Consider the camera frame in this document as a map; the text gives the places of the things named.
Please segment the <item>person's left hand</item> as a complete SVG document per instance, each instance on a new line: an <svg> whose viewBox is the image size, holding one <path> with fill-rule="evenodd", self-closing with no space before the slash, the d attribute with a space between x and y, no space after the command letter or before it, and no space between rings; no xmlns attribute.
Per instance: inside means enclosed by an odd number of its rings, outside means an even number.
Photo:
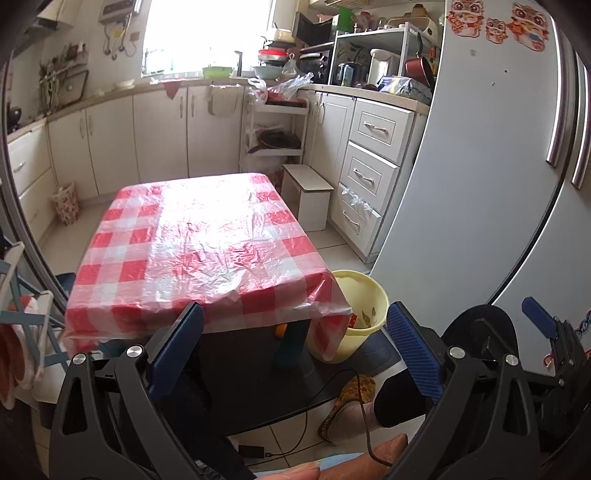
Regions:
<svg viewBox="0 0 591 480"><path fill-rule="evenodd" d="M394 464L408 446L407 434L399 434L381 443L375 449L375 456L389 464ZM273 480L378 480L384 479L391 467L373 459L370 454L329 457L323 462L308 462L288 469L264 472L257 475L261 479Z"/></svg>

